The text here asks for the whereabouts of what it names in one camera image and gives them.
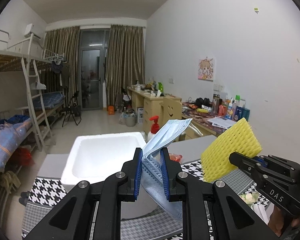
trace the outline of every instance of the brown curtain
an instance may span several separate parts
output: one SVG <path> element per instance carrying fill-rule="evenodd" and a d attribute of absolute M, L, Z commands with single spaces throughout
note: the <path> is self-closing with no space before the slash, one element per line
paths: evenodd
<path fill-rule="evenodd" d="M 48 31 L 44 40 L 44 49 L 65 55 L 69 64 L 69 86 L 65 88 L 67 102 L 77 90 L 78 49 L 80 27 L 74 26 Z M 46 92 L 60 91 L 59 74 L 51 70 L 42 73 L 42 83 L 47 86 Z"/>
<path fill-rule="evenodd" d="M 114 105 L 121 87 L 145 80 L 142 27 L 112 25 L 106 64 L 107 105 Z"/>

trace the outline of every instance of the metal bolt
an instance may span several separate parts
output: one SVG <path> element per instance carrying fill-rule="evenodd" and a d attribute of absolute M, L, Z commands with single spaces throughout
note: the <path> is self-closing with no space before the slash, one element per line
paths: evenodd
<path fill-rule="evenodd" d="M 217 187 L 224 187 L 226 184 L 222 180 L 217 180 L 216 181 L 216 186 Z"/>
<path fill-rule="evenodd" d="M 86 180 L 80 181 L 78 186 L 80 188 L 85 188 L 88 186 L 88 182 Z"/>
<path fill-rule="evenodd" d="M 186 177 L 188 177 L 188 173 L 186 173 L 186 172 L 184 172 L 184 171 L 180 171 L 180 172 L 178 173 L 178 176 L 179 176 L 180 178 L 186 178 Z"/>
<path fill-rule="evenodd" d="M 117 178 L 123 178 L 124 176 L 126 176 L 126 174 L 125 174 L 123 171 L 119 171 L 119 172 L 117 172 L 117 173 L 115 174 L 115 176 L 116 176 Z"/>

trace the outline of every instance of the styrofoam box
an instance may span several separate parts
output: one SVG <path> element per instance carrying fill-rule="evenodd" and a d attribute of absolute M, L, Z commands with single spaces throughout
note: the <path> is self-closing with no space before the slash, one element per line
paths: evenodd
<path fill-rule="evenodd" d="M 146 145 L 140 132 L 79 136 L 74 141 L 61 176 L 69 192 L 82 180 L 105 180 L 121 171 L 123 163 L 133 159 L 136 148 Z"/>

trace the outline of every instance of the human hand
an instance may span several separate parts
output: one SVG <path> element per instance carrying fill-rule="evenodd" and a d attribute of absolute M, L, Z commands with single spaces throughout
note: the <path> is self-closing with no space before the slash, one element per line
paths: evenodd
<path fill-rule="evenodd" d="M 274 206 L 273 212 L 270 216 L 268 226 L 278 237 L 280 237 L 282 234 L 283 224 L 284 224 L 284 217 L 282 211 L 278 207 Z M 291 226 L 293 228 L 298 228 L 300 226 L 300 216 L 292 220 Z"/>

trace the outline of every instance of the poster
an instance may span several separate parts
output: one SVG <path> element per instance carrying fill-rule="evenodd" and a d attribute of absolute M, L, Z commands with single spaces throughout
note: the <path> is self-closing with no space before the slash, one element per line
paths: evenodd
<path fill-rule="evenodd" d="M 198 79 L 213 81 L 214 76 L 214 59 L 206 57 L 199 59 Z"/>

